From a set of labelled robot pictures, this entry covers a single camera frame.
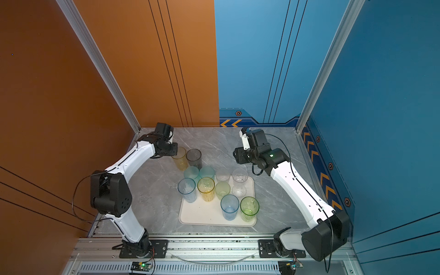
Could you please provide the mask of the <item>grey smoked cup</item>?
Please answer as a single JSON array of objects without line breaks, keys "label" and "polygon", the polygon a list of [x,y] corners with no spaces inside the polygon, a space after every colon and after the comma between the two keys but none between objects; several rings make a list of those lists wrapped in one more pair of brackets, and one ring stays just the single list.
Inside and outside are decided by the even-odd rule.
[{"label": "grey smoked cup", "polygon": [[199,149],[190,149],[186,153],[186,159],[189,166],[196,167],[199,170],[202,168],[202,153]]}]

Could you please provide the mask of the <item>light green cup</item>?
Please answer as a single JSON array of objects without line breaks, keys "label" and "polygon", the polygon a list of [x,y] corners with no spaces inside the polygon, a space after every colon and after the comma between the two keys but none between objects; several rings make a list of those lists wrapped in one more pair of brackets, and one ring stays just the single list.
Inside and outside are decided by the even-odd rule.
[{"label": "light green cup", "polygon": [[228,182],[218,182],[215,186],[215,194],[219,200],[230,194],[230,185]]}]

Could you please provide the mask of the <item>light blue cup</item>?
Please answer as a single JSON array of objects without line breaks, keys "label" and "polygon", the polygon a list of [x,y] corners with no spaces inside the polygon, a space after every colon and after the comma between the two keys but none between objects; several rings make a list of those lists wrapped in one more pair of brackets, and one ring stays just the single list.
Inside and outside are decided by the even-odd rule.
[{"label": "light blue cup", "polygon": [[238,209],[239,209],[239,199],[232,195],[225,195],[221,199],[221,209],[224,219],[227,221],[232,221],[236,218]]},{"label": "light blue cup", "polygon": [[178,183],[178,191],[188,203],[194,203],[197,200],[195,189],[195,181],[191,178],[184,178]]}]

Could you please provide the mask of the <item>yellow tinted cup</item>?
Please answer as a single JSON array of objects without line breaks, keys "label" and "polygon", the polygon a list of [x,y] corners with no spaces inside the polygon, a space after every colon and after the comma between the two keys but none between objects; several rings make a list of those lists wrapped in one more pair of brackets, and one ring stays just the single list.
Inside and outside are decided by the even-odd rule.
[{"label": "yellow tinted cup", "polygon": [[206,202],[211,202],[214,199],[215,182],[210,177],[204,177],[197,183],[197,189]]}]

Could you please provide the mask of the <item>clear textured cup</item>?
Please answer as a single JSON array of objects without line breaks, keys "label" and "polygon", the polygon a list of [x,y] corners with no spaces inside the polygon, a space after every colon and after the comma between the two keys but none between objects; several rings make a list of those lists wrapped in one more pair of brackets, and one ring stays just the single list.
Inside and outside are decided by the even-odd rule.
[{"label": "clear textured cup", "polygon": [[230,176],[230,171],[225,168],[220,168],[215,173],[217,182],[229,182]]}]

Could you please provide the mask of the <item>clear faceted cup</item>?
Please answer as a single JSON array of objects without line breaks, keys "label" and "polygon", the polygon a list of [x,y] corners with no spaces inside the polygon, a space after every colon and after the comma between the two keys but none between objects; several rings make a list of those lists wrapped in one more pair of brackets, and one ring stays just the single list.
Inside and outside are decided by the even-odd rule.
[{"label": "clear faceted cup", "polygon": [[243,168],[237,168],[232,173],[233,181],[235,184],[244,184],[248,180],[248,173]]}]

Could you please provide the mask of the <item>teal textured cup front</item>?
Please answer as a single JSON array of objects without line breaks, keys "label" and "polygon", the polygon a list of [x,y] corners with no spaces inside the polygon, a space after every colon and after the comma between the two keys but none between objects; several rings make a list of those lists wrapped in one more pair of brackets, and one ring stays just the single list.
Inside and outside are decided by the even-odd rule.
[{"label": "teal textured cup front", "polygon": [[210,166],[203,166],[199,171],[199,176],[201,178],[215,179],[215,169]]}]

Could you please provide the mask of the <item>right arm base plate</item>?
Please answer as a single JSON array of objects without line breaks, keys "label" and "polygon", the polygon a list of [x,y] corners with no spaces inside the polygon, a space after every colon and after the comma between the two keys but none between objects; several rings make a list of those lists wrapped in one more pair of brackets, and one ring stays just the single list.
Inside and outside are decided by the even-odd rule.
[{"label": "right arm base plate", "polygon": [[262,259],[268,258],[290,258],[290,259],[304,259],[306,253],[304,250],[285,250],[279,248],[273,239],[259,239],[258,252]]}]

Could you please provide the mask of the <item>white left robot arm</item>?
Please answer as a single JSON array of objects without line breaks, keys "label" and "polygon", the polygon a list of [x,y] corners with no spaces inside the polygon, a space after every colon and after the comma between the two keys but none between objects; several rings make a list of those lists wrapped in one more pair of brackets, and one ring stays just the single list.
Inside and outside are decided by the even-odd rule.
[{"label": "white left robot arm", "polygon": [[149,159],[173,157],[178,144],[174,128],[158,123],[155,130],[141,136],[125,156],[104,171],[91,175],[91,206],[109,219],[122,236],[122,249],[141,258],[152,250],[148,231],[139,223],[131,204],[129,180]]}]

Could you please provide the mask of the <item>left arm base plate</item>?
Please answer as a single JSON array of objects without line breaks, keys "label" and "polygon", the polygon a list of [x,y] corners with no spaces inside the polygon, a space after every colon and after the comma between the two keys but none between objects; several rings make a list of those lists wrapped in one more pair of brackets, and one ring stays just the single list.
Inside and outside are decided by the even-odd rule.
[{"label": "left arm base plate", "polygon": [[168,239],[149,240],[144,249],[131,248],[128,244],[122,244],[120,259],[165,259],[168,250]]}]

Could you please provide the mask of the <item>yellow-brown tinted cup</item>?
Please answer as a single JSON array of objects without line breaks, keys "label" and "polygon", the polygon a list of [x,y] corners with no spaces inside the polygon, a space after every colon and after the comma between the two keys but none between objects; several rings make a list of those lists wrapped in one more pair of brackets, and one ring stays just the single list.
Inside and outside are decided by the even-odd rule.
[{"label": "yellow-brown tinted cup", "polygon": [[189,167],[189,163],[186,159],[187,150],[184,147],[178,147],[176,156],[173,156],[173,161],[177,168],[181,171],[185,171]]}]

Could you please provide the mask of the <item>teal textured cup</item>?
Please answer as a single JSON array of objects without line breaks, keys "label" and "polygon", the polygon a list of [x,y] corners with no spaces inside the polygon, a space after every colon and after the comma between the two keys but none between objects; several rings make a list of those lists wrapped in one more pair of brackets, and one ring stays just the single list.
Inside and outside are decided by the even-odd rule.
[{"label": "teal textured cup", "polygon": [[190,166],[184,171],[184,178],[190,178],[194,180],[195,183],[198,183],[200,180],[199,176],[199,168],[195,166]]},{"label": "teal textured cup", "polygon": [[203,166],[199,171],[199,176],[201,178],[215,179],[215,169],[210,166]]}]

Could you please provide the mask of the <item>green tinted cup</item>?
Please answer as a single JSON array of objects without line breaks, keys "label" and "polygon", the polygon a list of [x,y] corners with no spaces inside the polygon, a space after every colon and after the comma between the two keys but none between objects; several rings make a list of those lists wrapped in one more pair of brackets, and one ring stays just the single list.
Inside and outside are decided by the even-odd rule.
[{"label": "green tinted cup", "polygon": [[245,197],[241,200],[240,211],[241,218],[245,222],[252,221],[260,210],[260,204],[254,197]]}]

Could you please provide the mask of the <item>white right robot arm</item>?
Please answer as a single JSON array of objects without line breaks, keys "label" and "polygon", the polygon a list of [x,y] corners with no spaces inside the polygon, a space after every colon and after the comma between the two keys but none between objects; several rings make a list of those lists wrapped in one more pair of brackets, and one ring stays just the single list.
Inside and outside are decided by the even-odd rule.
[{"label": "white right robot arm", "polygon": [[329,262],[332,253],[348,241],[351,223],[348,214],[336,211],[318,196],[292,164],[290,152],[271,148],[263,130],[244,127],[239,136],[242,147],[233,151],[236,162],[250,163],[267,173],[289,195],[308,225],[301,233],[292,228],[277,232],[273,241],[276,253],[287,257],[295,250],[304,250],[315,261]]}]

